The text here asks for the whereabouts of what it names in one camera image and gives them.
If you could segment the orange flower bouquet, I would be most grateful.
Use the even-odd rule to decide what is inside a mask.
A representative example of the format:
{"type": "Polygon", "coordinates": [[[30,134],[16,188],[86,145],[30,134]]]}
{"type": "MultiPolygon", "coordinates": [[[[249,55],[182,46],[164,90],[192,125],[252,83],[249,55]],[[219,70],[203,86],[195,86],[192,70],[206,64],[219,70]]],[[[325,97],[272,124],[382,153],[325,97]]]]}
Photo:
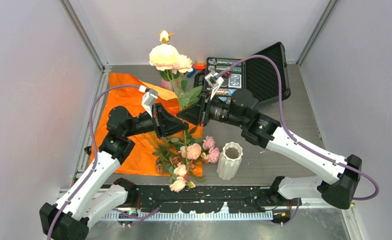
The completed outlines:
{"type": "Polygon", "coordinates": [[[195,181],[204,180],[202,165],[215,164],[221,151],[213,136],[195,138],[184,131],[182,137],[157,138],[154,132],[143,137],[153,147],[156,170],[160,175],[169,174],[171,192],[179,193],[185,188],[196,187],[195,181]]]}

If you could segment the orange yellow wrapping paper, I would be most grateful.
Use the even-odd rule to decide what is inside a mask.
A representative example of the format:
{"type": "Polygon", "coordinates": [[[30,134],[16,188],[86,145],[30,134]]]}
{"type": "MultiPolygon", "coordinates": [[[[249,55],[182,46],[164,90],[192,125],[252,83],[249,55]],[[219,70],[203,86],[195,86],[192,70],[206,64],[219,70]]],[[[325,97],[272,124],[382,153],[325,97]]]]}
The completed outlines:
{"type": "Polygon", "coordinates": [[[178,99],[170,90],[127,73],[110,73],[108,82],[111,91],[95,133],[98,151],[118,157],[118,174],[159,176],[150,132],[161,137],[181,137],[184,130],[190,131],[195,125],[177,118],[178,99]],[[157,117],[151,117],[142,107],[144,93],[139,91],[140,86],[158,92],[154,105],[157,117]]]}

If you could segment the peach rose flower stem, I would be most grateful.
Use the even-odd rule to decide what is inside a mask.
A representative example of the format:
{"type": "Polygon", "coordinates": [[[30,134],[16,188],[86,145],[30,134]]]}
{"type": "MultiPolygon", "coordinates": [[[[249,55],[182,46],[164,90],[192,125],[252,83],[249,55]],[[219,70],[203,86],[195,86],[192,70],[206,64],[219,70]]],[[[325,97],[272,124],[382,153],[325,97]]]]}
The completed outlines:
{"type": "Polygon", "coordinates": [[[174,46],[168,44],[172,35],[172,32],[161,31],[159,41],[162,44],[152,49],[149,54],[149,63],[159,71],[165,82],[171,83],[178,101],[181,101],[186,96],[182,78],[192,71],[192,61],[189,57],[180,54],[174,46]]]}

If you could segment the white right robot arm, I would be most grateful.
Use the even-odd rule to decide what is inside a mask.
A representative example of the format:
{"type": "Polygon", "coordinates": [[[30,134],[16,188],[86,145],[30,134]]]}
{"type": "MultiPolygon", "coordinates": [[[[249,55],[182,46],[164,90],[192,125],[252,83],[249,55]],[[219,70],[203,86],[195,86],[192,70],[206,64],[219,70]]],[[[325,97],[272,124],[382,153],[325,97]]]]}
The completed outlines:
{"type": "Polygon", "coordinates": [[[331,153],[286,131],[278,120],[259,112],[259,101],[250,91],[235,91],[230,103],[204,91],[196,103],[177,116],[203,127],[210,120],[237,126],[247,142],[282,154],[315,173],[313,177],[276,177],[269,191],[273,204],[312,198],[343,210],[351,206],[361,178],[362,159],[354,154],[344,157],[331,153]]]}

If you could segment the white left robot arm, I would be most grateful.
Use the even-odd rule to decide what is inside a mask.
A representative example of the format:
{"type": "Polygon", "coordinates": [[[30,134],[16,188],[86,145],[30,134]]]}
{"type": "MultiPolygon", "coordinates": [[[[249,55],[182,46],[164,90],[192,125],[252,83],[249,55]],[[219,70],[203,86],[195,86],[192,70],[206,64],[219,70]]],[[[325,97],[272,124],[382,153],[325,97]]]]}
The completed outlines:
{"type": "Polygon", "coordinates": [[[94,159],[75,184],[56,203],[39,210],[43,233],[49,240],[84,240],[89,230],[115,207],[133,206],[137,201],[134,183],[119,179],[105,193],[99,191],[107,178],[127,159],[135,143],[131,136],[155,132],[163,138],[187,130],[188,124],[170,114],[160,103],[149,112],[133,117],[123,106],[109,112],[108,133],[94,159]]]}

